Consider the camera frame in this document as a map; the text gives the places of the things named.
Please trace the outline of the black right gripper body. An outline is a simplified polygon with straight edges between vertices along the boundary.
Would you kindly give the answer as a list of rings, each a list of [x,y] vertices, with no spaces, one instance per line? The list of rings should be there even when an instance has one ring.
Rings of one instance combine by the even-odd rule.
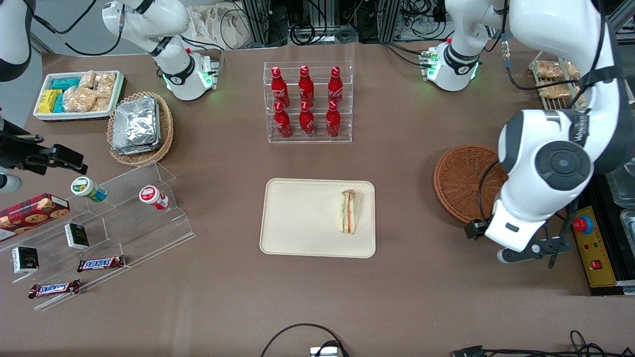
[[[0,119],[0,165],[8,170],[29,171],[43,176],[47,167],[30,164],[30,157],[40,157],[40,151],[44,149],[40,144],[45,141],[41,135],[32,135],[25,129]]]

